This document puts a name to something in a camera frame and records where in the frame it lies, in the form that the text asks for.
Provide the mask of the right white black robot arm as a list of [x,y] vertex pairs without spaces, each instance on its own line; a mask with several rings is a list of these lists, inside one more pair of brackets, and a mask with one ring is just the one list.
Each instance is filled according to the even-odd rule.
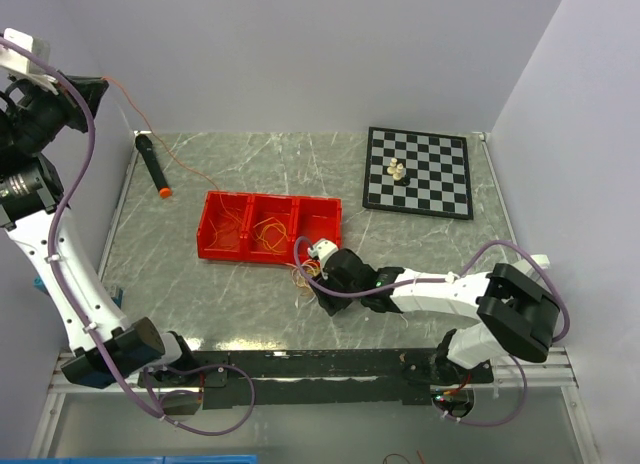
[[494,358],[543,363],[548,357],[561,309],[536,280],[550,266],[544,254],[465,276],[373,269],[327,240],[308,255],[320,268],[312,289],[329,315],[359,301],[377,313],[435,312],[474,320],[471,327],[449,331],[439,345],[436,369],[445,381],[458,382]]

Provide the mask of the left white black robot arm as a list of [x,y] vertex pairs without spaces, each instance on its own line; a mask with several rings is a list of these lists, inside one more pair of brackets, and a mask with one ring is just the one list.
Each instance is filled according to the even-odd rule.
[[104,389],[146,367],[176,386],[193,381],[197,361],[185,340],[160,333],[148,318],[130,321],[102,285],[84,252],[64,188],[43,149],[65,127],[87,132],[108,84],[72,76],[88,106],[61,86],[45,90],[13,77],[1,93],[1,227],[36,269],[64,322],[73,353],[66,379]]

